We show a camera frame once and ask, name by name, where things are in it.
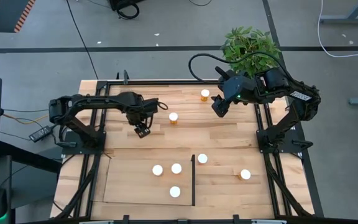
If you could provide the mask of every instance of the gray floor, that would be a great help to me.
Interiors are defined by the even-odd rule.
[[[107,5],[105,0],[93,1]],[[282,46],[318,46],[319,2],[269,0]],[[345,14],[355,2],[325,0],[324,13]],[[140,16],[133,21],[118,19],[109,9],[87,0],[70,3],[89,47],[220,45],[232,27],[269,29],[258,0],[212,0],[206,7],[187,0],[147,0],[139,4]],[[326,45],[347,46],[350,40],[358,45],[358,26],[323,25],[321,37]],[[81,47],[64,0],[37,0],[20,33],[0,34],[0,48],[31,47]],[[102,79],[115,78],[124,69],[131,78],[191,78],[187,61],[196,53],[103,52],[91,56]],[[358,58],[331,58],[323,52],[283,55],[295,78],[321,90],[318,115],[303,123],[303,128],[307,140],[314,142],[310,154],[324,214],[358,219],[358,107],[347,104],[349,97],[358,96]],[[221,64],[201,58],[195,61],[195,72],[202,78],[216,78],[216,65]],[[80,80],[94,79],[94,74],[85,53],[0,54],[0,77],[3,108],[38,110],[47,108],[52,98],[75,94]],[[12,114],[37,118],[44,113]],[[7,133],[25,137],[36,129],[36,125],[1,119],[1,130]],[[33,152],[53,146],[51,139],[37,144],[5,135],[1,139]],[[44,220],[51,206],[52,198],[46,198],[22,207],[17,211],[18,222]]]

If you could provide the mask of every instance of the desk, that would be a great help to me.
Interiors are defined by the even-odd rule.
[[[94,80],[82,81],[79,93],[94,95],[96,84]],[[130,220],[233,219],[234,214],[241,219],[273,218],[264,158],[258,150],[255,135],[258,125],[254,106],[232,105],[224,118],[218,118],[211,109],[212,100],[200,100],[202,89],[208,89],[211,96],[221,94],[216,85],[113,85],[110,88],[110,95],[134,91],[145,99],[158,97],[169,109],[159,110],[154,115],[151,134],[143,139],[139,139],[133,127],[128,125],[124,114],[107,110],[104,152],[112,159],[102,155],[100,160],[92,220],[122,220],[123,215],[129,215]],[[270,105],[274,123],[285,115],[286,105],[284,98]],[[168,120],[171,112],[179,115],[177,125],[171,125]],[[91,111],[77,114],[85,124],[90,122],[90,117]],[[208,156],[208,162],[195,167],[195,206],[112,202],[111,191],[116,187],[115,181],[111,181],[115,161],[187,160],[200,153]],[[304,209],[313,213],[301,160],[291,154],[281,154],[281,160],[287,187]],[[55,201],[61,207],[70,201],[78,188],[82,162],[83,156],[76,155],[60,171]],[[237,178],[242,169],[250,170],[252,177],[249,180]],[[284,214],[278,187],[276,191],[280,213]],[[85,215],[87,196],[86,191],[80,216]],[[53,206],[51,217],[59,213]]]

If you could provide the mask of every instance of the wooden tabletop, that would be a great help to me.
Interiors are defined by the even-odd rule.
[[[94,95],[96,82],[82,81],[79,93]],[[263,155],[258,150],[255,135],[257,121],[254,107],[231,105],[228,114],[224,118],[218,118],[211,109],[212,100],[200,100],[202,89],[208,89],[211,96],[222,94],[216,85],[111,87],[111,95],[134,91],[145,99],[159,98],[169,109],[159,110],[154,115],[151,134],[143,139],[139,139],[124,114],[117,110],[108,110],[105,153],[111,159],[105,155],[101,158],[92,220],[122,220],[123,215],[129,215],[131,220],[232,219],[234,214],[238,214],[240,218],[273,218]],[[286,106],[284,98],[277,99],[270,105],[274,123],[279,122],[285,115]],[[168,119],[172,112],[178,113],[179,116],[176,125],[170,124]],[[77,118],[88,124],[90,116],[91,111],[88,110],[78,113]],[[263,109],[262,117],[264,126],[267,127]],[[186,193],[178,198],[169,196],[167,189],[176,184],[175,181],[185,180],[176,180],[178,177],[169,175],[161,177],[165,179],[156,184],[150,180],[153,178],[150,169],[147,170],[149,174],[139,175],[138,172],[142,169],[141,166],[150,168],[151,164],[159,161],[168,164],[174,161],[190,161],[191,155],[197,156],[201,153],[208,156],[208,161],[204,165],[196,164],[195,206],[188,205]],[[281,159],[288,189],[305,210],[313,213],[301,161],[291,154],[281,154]],[[70,201],[78,188],[82,161],[83,156],[77,155],[60,171],[55,194],[55,201],[60,207]],[[138,171],[131,176],[128,169]],[[238,178],[237,175],[242,169],[250,171],[249,180]],[[134,183],[138,185],[137,196],[126,195],[127,187],[134,186]],[[156,190],[160,186],[163,186],[163,190]],[[283,201],[278,187],[276,191],[280,212],[283,214]],[[87,195],[86,191],[81,215],[85,214]],[[53,206],[51,217],[59,213],[59,209]]]

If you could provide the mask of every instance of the green leaves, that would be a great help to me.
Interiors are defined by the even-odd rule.
[[[278,53],[281,51],[277,49],[277,46],[269,35],[269,31],[252,30],[252,27],[248,27],[245,30],[244,27],[233,28],[231,33],[225,35],[226,41],[221,47],[224,58],[233,61],[240,59],[244,54],[255,51],[270,53],[278,57]],[[246,71],[249,77],[274,66],[277,66],[275,61],[269,56],[262,54],[253,55],[239,63],[230,64],[230,67],[236,73]]]

